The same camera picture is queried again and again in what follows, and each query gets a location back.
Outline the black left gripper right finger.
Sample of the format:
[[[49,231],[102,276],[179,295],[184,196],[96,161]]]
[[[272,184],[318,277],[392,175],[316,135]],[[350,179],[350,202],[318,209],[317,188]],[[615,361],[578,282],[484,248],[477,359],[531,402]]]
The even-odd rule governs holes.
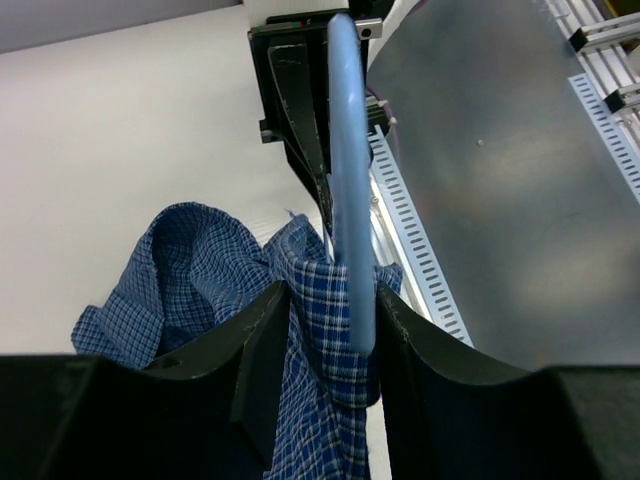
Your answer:
[[[527,372],[377,291],[377,368],[396,479],[635,479],[639,370]]]

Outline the light blue wire hanger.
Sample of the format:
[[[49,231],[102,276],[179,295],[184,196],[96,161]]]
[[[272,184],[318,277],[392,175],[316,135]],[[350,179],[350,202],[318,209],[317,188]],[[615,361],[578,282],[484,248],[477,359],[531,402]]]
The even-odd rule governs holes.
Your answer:
[[[328,74],[334,258],[348,277],[351,347],[368,355],[376,342],[368,118],[359,37],[346,13],[328,24]]]

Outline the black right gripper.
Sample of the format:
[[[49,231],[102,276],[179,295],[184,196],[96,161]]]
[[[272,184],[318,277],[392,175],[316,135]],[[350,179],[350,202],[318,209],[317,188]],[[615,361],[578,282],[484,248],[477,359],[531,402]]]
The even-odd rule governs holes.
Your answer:
[[[329,133],[328,24],[338,13],[272,16],[248,32],[264,117],[265,143],[280,142],[289,165],[315,201],[322,224],[333,228]],[[346,13],[360,42],[366,98],[368,47],[382,34],[370,13]]]

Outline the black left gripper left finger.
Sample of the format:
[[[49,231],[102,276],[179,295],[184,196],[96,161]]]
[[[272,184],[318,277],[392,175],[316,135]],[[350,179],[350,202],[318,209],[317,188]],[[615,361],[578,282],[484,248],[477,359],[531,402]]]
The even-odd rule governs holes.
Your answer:
[[[290,294],[269,286],[132,370],[101,356],[1,359],[5,479],[259,479],[272,464]]]

